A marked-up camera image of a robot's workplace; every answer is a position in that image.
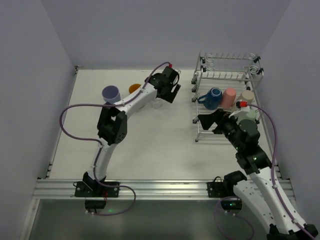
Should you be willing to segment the clear glass tumbler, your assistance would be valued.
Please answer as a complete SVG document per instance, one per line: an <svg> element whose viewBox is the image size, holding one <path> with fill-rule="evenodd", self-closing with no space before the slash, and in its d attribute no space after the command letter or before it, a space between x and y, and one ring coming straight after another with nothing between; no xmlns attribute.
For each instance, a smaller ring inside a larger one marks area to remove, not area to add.
<svg viewBox="0 0 320 240"><path fill-rule="evenodd" d="M155 98L154 100L151 101L151 106L154 109L161 108L163 105L163 100L161 98Z"/></svg>

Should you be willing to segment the light green plastic cup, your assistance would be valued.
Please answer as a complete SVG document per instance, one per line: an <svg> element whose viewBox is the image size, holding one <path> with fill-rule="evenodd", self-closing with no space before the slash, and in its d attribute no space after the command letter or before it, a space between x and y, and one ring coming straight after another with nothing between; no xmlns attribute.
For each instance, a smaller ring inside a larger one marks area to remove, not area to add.
<svg viewBox="0 0 320 240"><path fill-rule="evenodd" d="M244 118L246 120L250 120L250 121L256 122L257 112L255 110L253 110L253 109L250 109L250 111L245 114Z"/></svg>

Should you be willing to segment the beige plastic cup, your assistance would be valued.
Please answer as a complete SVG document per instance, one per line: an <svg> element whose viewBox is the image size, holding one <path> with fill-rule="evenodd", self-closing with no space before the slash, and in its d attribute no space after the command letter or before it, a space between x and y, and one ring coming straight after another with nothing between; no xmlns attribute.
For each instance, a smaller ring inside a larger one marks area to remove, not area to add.
<svg viewBox="0 0 320 240"><path fill-rule="evenodd" d="M251 90L244 90L235 102L247 102L251 104L255 99L255 94Z"/></svg>

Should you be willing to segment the lavender plastic cup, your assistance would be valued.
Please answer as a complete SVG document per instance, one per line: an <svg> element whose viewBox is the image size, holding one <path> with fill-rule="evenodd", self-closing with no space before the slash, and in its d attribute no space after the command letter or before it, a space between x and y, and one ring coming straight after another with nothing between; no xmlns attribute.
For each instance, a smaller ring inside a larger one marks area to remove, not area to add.
<svg viewBox="0 0 320 240"><path fill-rule="evenodd" d="M121 95L119 89L114 85L108 85L102 90L102 97L106 102L107 99Z"/></svg>

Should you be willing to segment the light blue plastic cup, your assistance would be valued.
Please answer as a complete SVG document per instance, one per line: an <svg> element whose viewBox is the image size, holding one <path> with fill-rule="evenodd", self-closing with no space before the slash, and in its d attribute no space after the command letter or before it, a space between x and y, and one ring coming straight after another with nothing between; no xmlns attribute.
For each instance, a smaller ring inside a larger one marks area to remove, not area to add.
<svg viewBox="0 0 320 240"><path fill-rule="evenodd" d="M106 102L110 104L115 104L121 100L121 96L118 94L116 97L113 98L107 98Z"/></svg>

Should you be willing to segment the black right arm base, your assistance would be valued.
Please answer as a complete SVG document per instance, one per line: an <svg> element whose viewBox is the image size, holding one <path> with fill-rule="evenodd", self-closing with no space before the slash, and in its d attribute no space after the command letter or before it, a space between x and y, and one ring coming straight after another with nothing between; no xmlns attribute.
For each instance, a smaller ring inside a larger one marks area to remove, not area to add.
<svg viewBox="0 0 320 240"><path fill-rule="evenodd" d="M223 178L216 176L213 181L206 183L209 198L225 198L235 196L233 187L238 182L246 181L247 177L239 170L225 175Z"/></svg>

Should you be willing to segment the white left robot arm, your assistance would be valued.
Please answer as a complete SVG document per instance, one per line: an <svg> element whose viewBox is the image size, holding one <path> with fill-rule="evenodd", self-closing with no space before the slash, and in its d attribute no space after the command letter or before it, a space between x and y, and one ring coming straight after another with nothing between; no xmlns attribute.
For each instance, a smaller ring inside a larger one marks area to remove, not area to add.
<svg viewBox="0 0 320 240"><path fill-rule="evenodd" d="M97 155L92 167L82 178L83 183L96 192L106 179L107 167L116 146L122 142L128 132L128 119L147 103L162 99L172 103L180 89L180 73L166 66L162 72L155 73L128 97L112 107L103 107L97 123Z"/></svg>

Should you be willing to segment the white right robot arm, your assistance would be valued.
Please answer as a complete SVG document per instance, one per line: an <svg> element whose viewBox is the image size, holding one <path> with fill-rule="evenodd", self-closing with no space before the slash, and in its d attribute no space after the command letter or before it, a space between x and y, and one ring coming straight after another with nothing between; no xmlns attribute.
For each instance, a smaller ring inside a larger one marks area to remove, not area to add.
<svg viewBox="0 0 320 240"><path fill-rule="evenodd" d="M260 221L269 240L314 240L319 234L294 208L277 176L275 163L259 146L260 132L254 120L238 121L234 113L217 109L199 114L204 130L213 124L214 134L224 135L236 150L241 171L224 176L223 185L229 197L238 197Z"/></svg>

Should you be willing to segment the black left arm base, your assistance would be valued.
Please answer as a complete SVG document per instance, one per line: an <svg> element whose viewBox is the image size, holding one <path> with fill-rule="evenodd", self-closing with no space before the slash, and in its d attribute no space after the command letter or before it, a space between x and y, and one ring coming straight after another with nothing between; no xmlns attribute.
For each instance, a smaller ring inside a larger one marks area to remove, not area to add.
<svg viewBox="0 0 320 240"><path fill-rule="evenodd" d="M75 187L74 196L83 198L117 198L119 195L120 182L107 181L105 177L98 183L88 172L85 172L82 180L75 181L72 185Z"/></svg>

